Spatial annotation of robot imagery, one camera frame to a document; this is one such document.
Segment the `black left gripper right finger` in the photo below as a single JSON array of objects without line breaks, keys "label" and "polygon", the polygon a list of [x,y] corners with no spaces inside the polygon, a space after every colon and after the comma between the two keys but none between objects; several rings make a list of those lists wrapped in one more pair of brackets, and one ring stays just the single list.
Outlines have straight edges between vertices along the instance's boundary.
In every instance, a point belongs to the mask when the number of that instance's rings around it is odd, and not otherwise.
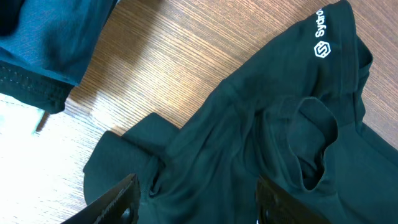
[{"label": "black left gripper right finger", "polygon": [[330,224],[266,176],[257,181],[259,224]]}]

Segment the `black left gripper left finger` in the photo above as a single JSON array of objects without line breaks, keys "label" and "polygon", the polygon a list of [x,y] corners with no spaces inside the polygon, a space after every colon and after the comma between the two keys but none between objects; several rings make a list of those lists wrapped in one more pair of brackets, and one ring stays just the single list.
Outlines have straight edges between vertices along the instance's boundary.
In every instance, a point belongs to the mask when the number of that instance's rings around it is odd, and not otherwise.
[{"label": "black left gripper left finger", "polygon": [[137,224],[140,198],[139,180],[136,174],[129,174],[62,224]]}]

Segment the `black polo shirt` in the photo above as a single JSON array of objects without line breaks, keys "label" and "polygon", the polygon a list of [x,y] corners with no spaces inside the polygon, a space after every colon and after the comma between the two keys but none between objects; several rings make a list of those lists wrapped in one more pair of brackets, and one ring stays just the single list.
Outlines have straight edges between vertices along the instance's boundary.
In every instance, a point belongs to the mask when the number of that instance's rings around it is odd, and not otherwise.
[{"label": "black polo shirt", "polygon": [[224,79],[182,127],[152,113],[108,131],[87,203],[131,173],[141,223],[256,223],[264,175],[332,223],[397,222],[397,151],[363,123],[373,57],[347,1],[319,9]]}]

